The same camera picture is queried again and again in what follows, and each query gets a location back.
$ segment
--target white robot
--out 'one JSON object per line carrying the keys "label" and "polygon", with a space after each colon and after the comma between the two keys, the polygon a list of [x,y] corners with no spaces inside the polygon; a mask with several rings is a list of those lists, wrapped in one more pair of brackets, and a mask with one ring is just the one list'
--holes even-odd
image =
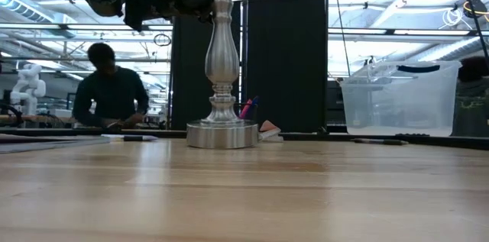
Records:
{"label": "white robot", "polygon": [[[46,95],[46,83],[39,79],[41,70],[37,64],[27,64],[18,70],[18,81],[10,93],[10,104],[23,115],[36,115],[37,98]],[[25,101],[25,109],[22,109],[21,100]]]}

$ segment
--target cable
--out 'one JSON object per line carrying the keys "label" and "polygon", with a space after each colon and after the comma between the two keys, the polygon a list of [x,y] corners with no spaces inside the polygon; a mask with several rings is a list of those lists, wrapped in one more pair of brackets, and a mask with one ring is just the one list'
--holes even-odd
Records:
{"label": "cable", "polygon": [[159,47],[168,47],[169,45],[171,45],[171,37],[166,35],[165,33],[161,33],[161,34],[154,36],[153,42],[154,42],[154,44],[156,44]]}
{"label": "cable", "polygon": [[338,7],[339,25],[340,28],[342,29],[343,47],[345,47],[346,67],[348,68],[348,76],[351,76],[350,61],[348,60],[348,50],[346,48],[345,32],[343,31],[342,10],[339,6],[339,0],[336,0],[336,4],[338,5],[337,7]]}
{"label": "cable", "polygon": [[150,53],[147,50],[147,44],[146,43],[144,43],[144,44],[143,43],[139,43],[139,44],[143,47],[144,51],[146,51],[147,58],[149,59],[150,58]]}
{"label": "cable", "polygon": [[[467,2],[470,5],[471,11],[476,12],[475,8],[474,8],[474,4],[472,3],[472,0],[467,0]],[[477,18],[475,17],[475,15],[474,15],[474,21],[475,21],[475,27],[477,28],[477,32],[479,33],[479,38],[481,40],[482,50],[484,51],[484,56],[486,58],[486,64],[487,64],[487,67],[489,68],[489,54],[487,54],[486,42],[484,40],[484,36],[482,35],[481,26],[480,26],[479,22],[477,21]]]}
{"label": "cable", "polygon": [[22,120],[22,113],[15,109],[13,106],[0,102],[0,108],[12,111],[12,114],[15,116],[14,124],[0,124],[0,127],[20,127]]}
{"label": "cable", "polygon": [[467,27],[470,30],[473,30],[472,26],[470,26],[470,24],[468,24],[467,21],[463,20],[463,17],[464,17],[464,15],[460,10],[449,9],[443,13],[442,19],[443,19],[443,22],[445,23],[445,25],[443,25],[439,29],[442,29],[442,28],[447,27],[447,26],[452,27],[452,26],[457,25],[459,22],[463,22],[465,25],[467,25]]}
{"label": "cable", "polygon": [[[464,9],[471,12],[472,14],[474,14],[474,11],[472,11],[470,8],[467,7],[468,4],[469,4],[469,2],[464,3]],[[489,14],[489,12],[476,11],[475,14],[483,15],[484,18],[486,19],[486,21],[489,22],[489,17],[487,16],[487,14]]]}
{"label": "cable", "polygon": [[56,115],[52,115],[52,114],[49,114],[49,113],[39,113],[39,114],[37,114],[37,116],[44,116],[44,117],[52,118],[55,121],[58,121],[64,127],[63,120],[59,119]]}

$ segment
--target workbench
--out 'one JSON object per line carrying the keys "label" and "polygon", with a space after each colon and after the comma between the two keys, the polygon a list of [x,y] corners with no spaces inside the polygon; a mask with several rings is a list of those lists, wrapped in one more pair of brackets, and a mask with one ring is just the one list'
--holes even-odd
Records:
{"label": "workbench", "polygon": [[487,242],[489,152],[184,139],[0,156],[0,241]]}

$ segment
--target person's arm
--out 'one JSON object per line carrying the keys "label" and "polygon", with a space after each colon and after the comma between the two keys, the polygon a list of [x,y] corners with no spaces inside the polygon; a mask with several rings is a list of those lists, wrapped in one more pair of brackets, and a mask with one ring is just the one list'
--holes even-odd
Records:
{"label": "person's arm", "polygon": [[102,119],[90,112],[90,107],[92,107],[92,93],[86,81],[82,81],[76,90],[73,117],[85,126],[102,127]]}
{"label": "person's arm", "polygon": [[138,108],[136,109],[136,113],[141,115],[146,115],[147,110],[150,107],[150,99],[147,96],[146,89],[144,88],[143,81],[141,81],[141,77],[137,73],[136,75],[136,101],[138,101]]}

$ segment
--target clear plastic bin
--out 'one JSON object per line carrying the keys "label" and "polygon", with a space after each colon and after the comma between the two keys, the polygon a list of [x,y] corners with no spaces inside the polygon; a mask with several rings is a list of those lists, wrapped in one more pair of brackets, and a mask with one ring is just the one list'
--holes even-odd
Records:
{"label": "clear plastic bin", "polygon": [[353,135],[452,133],[460,62],[373,63],[342,82]]}

